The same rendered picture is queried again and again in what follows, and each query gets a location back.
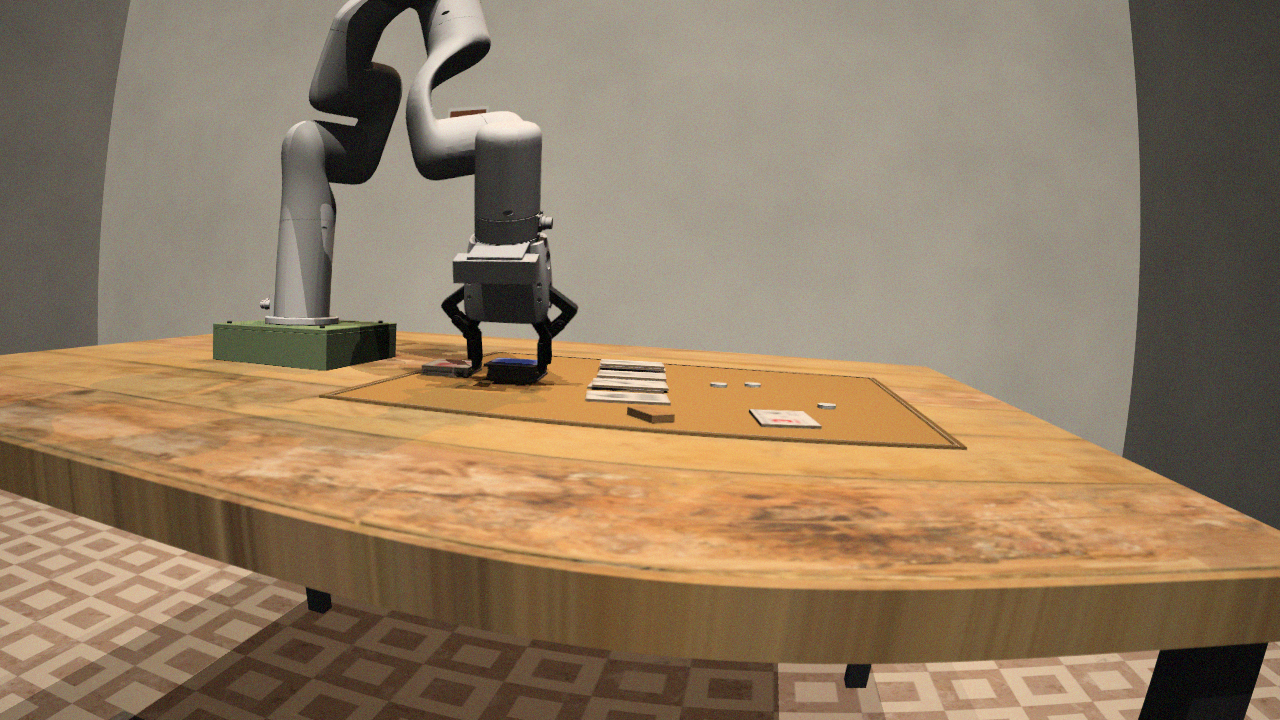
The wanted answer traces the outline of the tan flat mat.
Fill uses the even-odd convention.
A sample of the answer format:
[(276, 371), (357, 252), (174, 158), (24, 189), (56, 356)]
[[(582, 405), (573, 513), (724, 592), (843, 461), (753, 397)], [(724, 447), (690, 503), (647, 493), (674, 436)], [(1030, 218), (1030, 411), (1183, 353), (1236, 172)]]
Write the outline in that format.
[(415, 404), (397, 404), (397, 402), (380, 401), (380, 400), (372, 400), (372, 398), (355, 398), (355, 397), (339, 396), (340, 393), (348, 392), (351, 389), (358, 389), (358, 388), (364, 388), (364, 387), (367, 387), (367, 386), (375, 386), (375, 384), (379, 384), (381, 382), (394, 380), (394, 379), (398, 379), (398, 378), (402, 378), (402, 377), (406, 377), (406, 375), (413, 375), (413, 374), (419, 374), (419, 373), (421, 373), (421, 370), (419, 370), (419, 372), (410, 372), (410, 373), (404, 373), (404, 374), (401, 374), (401, 375), (393, 375), (393, 377), (389, 377), (389, 378), (385, 378), (385, 379), (381, 379), (381, 380), (372, 380), (372, 382), (369, 382), (369, 383), (365, 383), (365, 384), (361, 384), (361, 386), (353, 386), (353, 387), (349, 387), (349, 388), (346, 388), (346, 389), (337, 389), (337, 391), (333, 391), (333, 392), (325, 393), (325, 395), (319, 395), (319, 396), (334, 397), (334, 398), (349, 398), (349, 400), (358, 400), (358, 401), (375, 402), (375, 404), (401, 405), (401, 406), (408, 406), (408, 407), (425, 407), (425, 409), (434, 409), (434, 410), (443, 410), (443, 411), (452, 411), (452, 413), (470, 413), (470, 414), (489, 415), (489, 416), (508, 416), (508, 418), (538, 420), (538, 421), (558, 421), (558, 423), (570, 423), (570, 424), (579, 424), (579, 425), (613, 427), (613, 428), (637, 429), (637, 430), (663, 430), (663, 432), (704, 434), (704, 436), (733, 436), (733, 437), (765, 438), (765, 439), (801, 439), (801, 441), (861, 443), (861, 445), (908, 445), (908, 446), (931, 446), (931, 447), (957, 447), (957, 448), (966, 448), (966, 446), (963, 445), (956, 438), (954, 438), (954, 436), (950, 436), (947, 430), (945, 430), (943, 428), (941, 428), (940, 425), (937, 425), (928, 416), (925, 416), (923, 413), (920, 413), (919, 410), (916, 410), (916, 407), (913, 407), (913, 405), (908, 404), (904, 398), (901, 398), (899, 395), (893, 393), (892, 389), (890, 389), (886, 386), (883, 386), (876, 378), (856, 377), (856, 375), (842, 375), (842, 377), (869, 378), (870, 380), (873, 380), (876, 383), (876, 386), (879, 386), (882, 389), (884, 389), (884, 392), (887, 392), (893, 398), (896, 398), (900, 404), (902, 404), (902, 406), (908, 407), (908, 410), (910, 410), (916, 416), (919, 416), (922, 419), (922, 421), (925, 421), (927, 425), (929, 425), (932, 429), (934, 429), (937, 433), (940, 433), (940, 436), (945, 437), (945, 439), (947, 439), (951, 445), (882, 442), (882, 441), (861, 441), (861, 439), (820, 439), (820, 438), (803, 438), (803, 437), (785, 437), (785, 436), (750, 436), (750, 434), (719, 433), (719, 432), (705, 432), (705, 430), (677, 430), (677, 429), (664, 429), (664, 428), (652, 428), (652, 427), (626, 427), (626, 425), (602, 424), (602, 423), (591, 423), (591, 421), (570, 421), (570, 420), (547, 419), (547, 418), (538, 418), (538, 416), (517, 416), (517, 415), (507, 415), (507, 414), (497, 414), (497, 413), (477, 413), (477, 411), (468, 411), (468, 410), (460, 410), (460, 409), (451, 409), (451, 407), (433, 407), (433, 406), (424, 406), (424, 405), (415, 405)]

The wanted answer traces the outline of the brown square mat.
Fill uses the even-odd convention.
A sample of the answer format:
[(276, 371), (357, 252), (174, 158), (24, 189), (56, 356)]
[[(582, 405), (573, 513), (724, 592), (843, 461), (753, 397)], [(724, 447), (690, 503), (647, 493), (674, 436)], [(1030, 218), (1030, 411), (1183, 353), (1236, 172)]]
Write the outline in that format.
[[(922, 421), (896, 398), (876, 386), (869, 378), (842, 375), (812, 375), (783, 372), (754, 372), (710, 366), (666, 366), (664, 395), (669, 405), (608, 404), (585, 401), (588, 386), (602, 370), (596, 359), (553, 357), (547, 365), (547, 375), (538, 382), (486, 379), (485, 363), (495, 357), (535, 359), (538, 355), (493, 354), (483, 357), (483, 370), (468, 377), (406, 375), (381, 382), (339, 396), (372, 398), (397, 404), (415, 404), (433, 407), (451, 407), (477, 413), (497, 413), (517, 416), (591, 421), (626, 427), (652, 427), (677, 430), (705, 430), (750, 436), (785, 436), (820, 439), (861, 439), (882, 442), (951, 445), (945, 437)], [(712, 387), (710, 382), (727, 383)], [(746, 387), (745, 382), (762, 387)], [(375, 404), (349, 398), (335, 398), (358, 404)], [(817, 404), (835, 404), (836, 409), (822, 409)], [(375, 404), (390, 407), (408, 407)], [(628, 406), (652, 406), (675, 413), (675, 421), (650, 423), (627, 415)], [(611, 430), (634, 430), (672, 436), (700, 436), (730, 439), (762, 439), (815, 445), (856, 445), (902, 448), (954, 448), (908, 445), (861, 445), (801, 439), (765, 439), (733, 436), (704, 436), (663, 430), (637, 430), (613, 427), (590, 427), (558, 421), (538, 421), (508, 416), (489, 416), (470, 413), (452, 413), (425, 407), (408, 407), (433, 413), (451, 413), (468, 416), (486, 416), (515, 421), (535, 421), (566, 427), (588, 427)], [(804, 411), (814, 418), (822, 429), (760, 427), (749, 409)]]

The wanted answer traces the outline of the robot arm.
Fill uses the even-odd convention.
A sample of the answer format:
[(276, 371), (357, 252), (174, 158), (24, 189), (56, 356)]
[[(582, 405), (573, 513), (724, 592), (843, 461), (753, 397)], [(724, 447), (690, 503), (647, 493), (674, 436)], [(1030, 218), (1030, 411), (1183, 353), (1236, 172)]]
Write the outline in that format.
[(433, 88), (492, 47), (480, 0), (349, 0), (332, 22), (308, 101), (317, 111), (358, 120), (303, 120), (283, 140), (275, 293), (260, 302), (269, 309), (268, 324), (339, 323), (330, 318), (337, 202), (329, 183), (362, 184), (378, 169), (402, 79), (372, 55), (383, 29), (407, 8), (419, 13), (428, 53), (406, 104), (415, 165), (429, 181), (475, 170), (475, 238), (484, 243), (457, 254), (453, 283), (538, 283), (539, 254), (526, 254), (527, 241), (553, 227), (540, 209), (541, 129), (512, 111), (440, 120), (433, 113)]

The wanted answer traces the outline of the white rules card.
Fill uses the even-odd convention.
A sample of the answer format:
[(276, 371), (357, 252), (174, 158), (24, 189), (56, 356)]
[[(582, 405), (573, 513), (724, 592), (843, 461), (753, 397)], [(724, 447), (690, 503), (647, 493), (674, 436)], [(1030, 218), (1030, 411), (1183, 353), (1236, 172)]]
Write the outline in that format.
[(760, 427), (822, 429), (820, 424), (804, 411), (749, 409), (749, 413)]

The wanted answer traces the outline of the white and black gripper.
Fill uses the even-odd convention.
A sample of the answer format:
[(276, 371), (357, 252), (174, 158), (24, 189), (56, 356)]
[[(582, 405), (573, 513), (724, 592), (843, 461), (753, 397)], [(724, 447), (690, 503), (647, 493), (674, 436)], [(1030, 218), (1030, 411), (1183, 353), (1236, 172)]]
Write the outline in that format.
[[(564, 329), (576, 315), (579, 306), (552, 286), (550, 250), (547, 234), (530, 242), (527, 254), (539, 254), (539, 278), (536, 284), (476, 284), (468, 283), (451, 293), (442, 309), (467, 340), (467, 357), (472, 369), (483, 361), (483, 332), (480, 322), (532, 324), (539, 334), (538, 372), (544, 374), (552, 360), (552, 340)], [(524, 242), (524, 243), (527, 243)], [(549, 286), (550, 284), (550, 286)], [(465, 313), (457, 304), (465, 300)], [(561, 315), (550, 322), (549, 307), (556, 305)], [(466, 314), (466, 315), (465, 315)]]

